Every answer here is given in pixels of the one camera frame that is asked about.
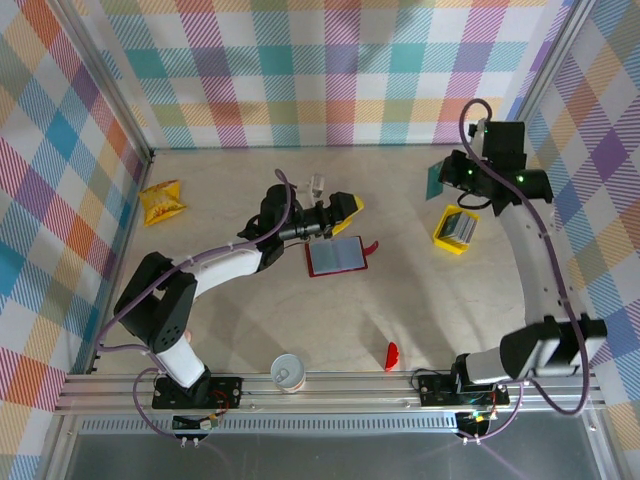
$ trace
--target metal base plate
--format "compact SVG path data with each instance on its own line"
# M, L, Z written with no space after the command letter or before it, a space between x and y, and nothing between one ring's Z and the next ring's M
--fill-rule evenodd
M485 391L455 393L456 381L453 375L425 374L417 377L420 390L420 405L434 406L473 406L476 408L509 405L509 393L491 388Z
M206 403L197 408L211 410L232 410L240 406L242 395L242 378L211 377ZM167 377L156 380L152 408L155 410L179 410L196 407L193 400L186 396L180 388Z

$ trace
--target plaid fabric backdrop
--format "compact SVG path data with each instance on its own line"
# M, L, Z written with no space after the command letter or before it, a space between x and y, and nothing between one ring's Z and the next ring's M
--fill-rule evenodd
M0 478L89 352L143 164L44 0L0 0Z
M594 364L640 478L640 4L601 1L529 128L570 269L609 338Z
M572 1L75 3L149 142L200 148L456 143L469 98L517 110Z

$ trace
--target yellow packaged item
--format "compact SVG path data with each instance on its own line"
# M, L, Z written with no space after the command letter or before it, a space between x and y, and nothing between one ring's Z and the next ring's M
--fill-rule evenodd
M166 220L187 208L181 204L180 181L169 180L147 188L138 194L144 208L144 226Z

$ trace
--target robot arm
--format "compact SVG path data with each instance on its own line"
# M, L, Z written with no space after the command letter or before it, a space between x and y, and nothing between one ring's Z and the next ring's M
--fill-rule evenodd
M480 121L470 134L473 151L531 201L559 252L547 175L542 170L525 169L524 124ZM513 249L525 303L524 328L504 336L498 347L458 357L452 373L457 376L459 391L507 380L578 374L580 352L564 302L570 303L579 318L589 360L606 339L607 329L603 320L589 318L562 260L559 264L568 298L560 298L545 239L531 213L513 192L486 175L463 152L454 150L445 159L440 181L491 200Z
M149 295L121 320L131 334L149 347L168 377L186 397L193 400L194 405L206 401L211 373L184 337L193 301L207 290L233 278L268 268L280 258L284 242L288 240L306 240L311 236L330 238L344 229L353 215L364 208L355 195L338 192L329 197L328 207L317 202L304 210L295 200L292 188L291 208L285 212L285 188L284 185L269 188L260 213L249 220L238 236L246 240L258 239L286 215L287 221L277 234L176 272L159 285L162 296ZM172 262L158 252L147 255L116 303L115 313L170 270Z

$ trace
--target yellow box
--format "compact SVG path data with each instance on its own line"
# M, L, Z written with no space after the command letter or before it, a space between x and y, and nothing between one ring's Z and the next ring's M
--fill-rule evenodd
M442 215L442 218L438 222L438 227L433 232L433 237L432 237L433 243L436 246L440 248L444 248L447 252L455 253L456 255L460 255L461 253L466 252L469 249L469 245L464 245L462 243L455 242L450 238L439 238L439 236L440 236L440 230L442 230L445 220L449 218L451 215L455 215L458 212L466 213L471 218L473 218L476 222L480 220L479 215L476 215L475 213L472 213L469 210L465 210L464 208L460 208L456 205L447 205L447 208L445 209L444 214Z

